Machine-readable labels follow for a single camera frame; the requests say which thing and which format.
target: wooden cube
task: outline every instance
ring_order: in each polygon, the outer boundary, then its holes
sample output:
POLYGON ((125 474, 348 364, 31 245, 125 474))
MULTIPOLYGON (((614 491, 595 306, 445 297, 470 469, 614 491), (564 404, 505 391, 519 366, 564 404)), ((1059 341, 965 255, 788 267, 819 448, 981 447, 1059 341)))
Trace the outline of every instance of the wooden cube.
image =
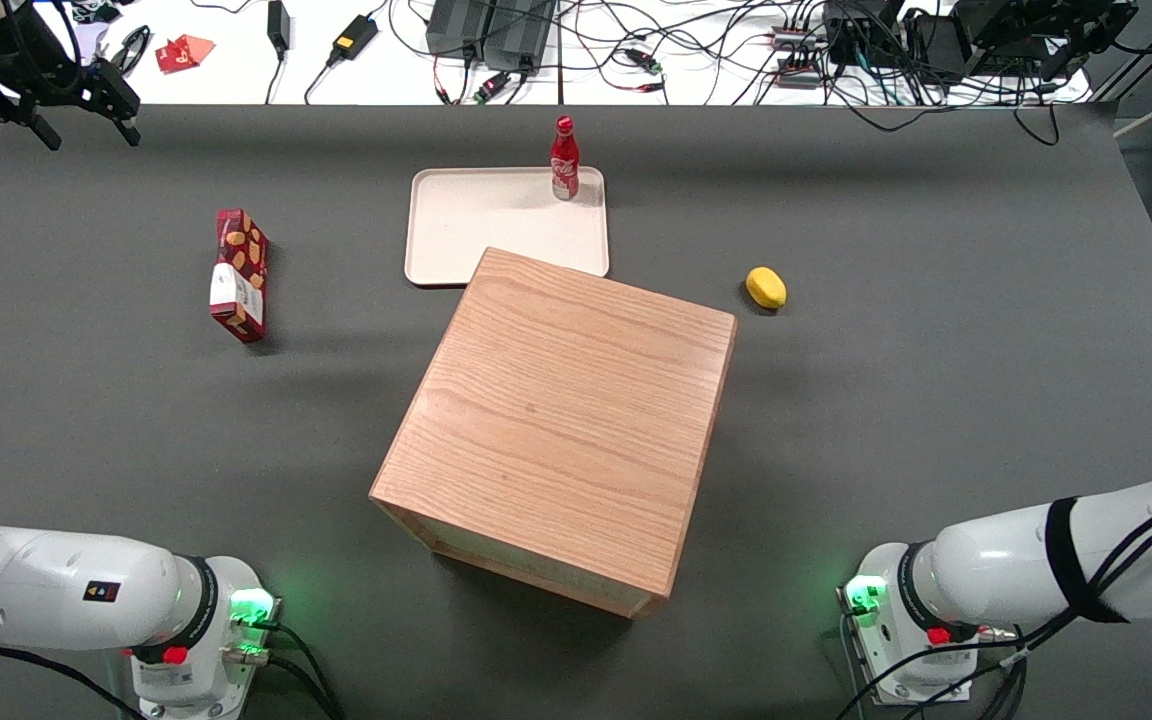
POLYGON ((490 249, 371 500, 430 550, 626 617, 668 601, 736 318, 490 249))

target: red object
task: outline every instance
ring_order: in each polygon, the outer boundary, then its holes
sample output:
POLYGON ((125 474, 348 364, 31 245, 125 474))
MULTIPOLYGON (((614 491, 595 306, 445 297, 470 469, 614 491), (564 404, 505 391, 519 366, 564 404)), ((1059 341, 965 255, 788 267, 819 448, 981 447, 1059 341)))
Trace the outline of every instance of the red object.
POLYGON ((175 40, 169 40, 168 44, 159 47, 159 50, 156 50, 154 56, 159 60, 160 70, 164 73, 176 73, 177 70, 198 67, 202 59, 211 53, 212 47, 215 47, 214 41, 204 40, 204 38, 191 35, 182 35, 175 38, 175 40))
POLYGON ((244 210, 221 210, 215 213, 215 244, 211 316, 238 341, 256 342, 265 338, 270 238, 244 210))
POLYGON ((927 631, 927 642, 932 643, 932 646, 938 646, 938 644, 946 644, 950 642, 950 632, 945 628, 932 628, 927 631))
POLYGON ((570 200, 579 192, 579 146, 573 137, 570 115, 558 119, 558 135, 550 147, 550 168, 553 169, 554 197, 570 200))
POLYGON ((189 657, 189 647, 167 647, 162 652, 162 661, 168 665, 181 665, 189 657))

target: green led light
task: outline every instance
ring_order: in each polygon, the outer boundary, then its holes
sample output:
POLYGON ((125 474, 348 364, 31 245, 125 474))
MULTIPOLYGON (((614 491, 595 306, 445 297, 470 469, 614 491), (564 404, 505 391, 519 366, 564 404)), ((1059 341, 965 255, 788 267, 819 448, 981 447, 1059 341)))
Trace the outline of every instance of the green led light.
POLYGON ((260 588, 234 591, 229 596, 229 620, 242 623, 259 623, 274 614, 274 596, 260 588))
POLYGON ((847 596, 847 601, 851 604, 851 611, 856 615, 867 615, 877 612, 878 606, 887 598, 887 579, 877 575, 856 575, 847 582, 842 592, 847 596))

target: white tray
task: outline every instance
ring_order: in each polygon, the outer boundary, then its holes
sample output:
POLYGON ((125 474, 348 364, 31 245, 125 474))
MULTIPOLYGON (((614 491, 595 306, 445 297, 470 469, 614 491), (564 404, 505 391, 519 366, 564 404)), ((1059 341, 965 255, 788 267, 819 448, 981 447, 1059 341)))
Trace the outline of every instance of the white tray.
POLYGON ((470 282, 488 247, 605 275, 607 202, 602 173, 579 169, 575 200, 550 190, 550 168, 438 168, 412 179, 407 218, 408 281, 470 282))

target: soda bottle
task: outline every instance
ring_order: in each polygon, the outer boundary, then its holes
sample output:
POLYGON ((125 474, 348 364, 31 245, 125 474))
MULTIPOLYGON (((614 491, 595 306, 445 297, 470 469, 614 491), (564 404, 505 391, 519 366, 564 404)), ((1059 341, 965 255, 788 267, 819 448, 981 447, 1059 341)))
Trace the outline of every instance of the soda bottle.
POLYGON ((558 119, 558 136, 550 147, 550 168, 553 169, 554 197, 570 200, 579 191, 579 147, 573 137, 570 115, 558 119))

